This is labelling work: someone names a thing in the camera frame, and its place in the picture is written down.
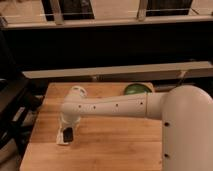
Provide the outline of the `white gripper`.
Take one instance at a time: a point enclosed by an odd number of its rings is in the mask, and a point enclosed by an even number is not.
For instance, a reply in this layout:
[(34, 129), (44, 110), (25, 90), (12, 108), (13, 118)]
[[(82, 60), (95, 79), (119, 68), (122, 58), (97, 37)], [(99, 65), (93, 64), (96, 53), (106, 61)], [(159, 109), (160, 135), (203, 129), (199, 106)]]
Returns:
[(60, 116), (60, 129), (63, 131), (63, 140), (65, 143), (70, 143), (74, 139), (73, 129), (79, 123), (78, 115), (69, 115), (62, 113)]

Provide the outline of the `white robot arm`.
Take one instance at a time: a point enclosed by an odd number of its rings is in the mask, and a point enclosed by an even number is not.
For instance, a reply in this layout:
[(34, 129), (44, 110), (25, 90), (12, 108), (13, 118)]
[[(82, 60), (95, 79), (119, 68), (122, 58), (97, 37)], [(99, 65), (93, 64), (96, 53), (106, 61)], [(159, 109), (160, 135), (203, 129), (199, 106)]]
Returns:
[(213, 97), (196, 86), (105, 98), (89, 98), (83, 87), (74, 86), (61, 105), (57, 143), (70, 143), (65, 132), (82, 116), (160, 120), (162, 171), (213, 171)]

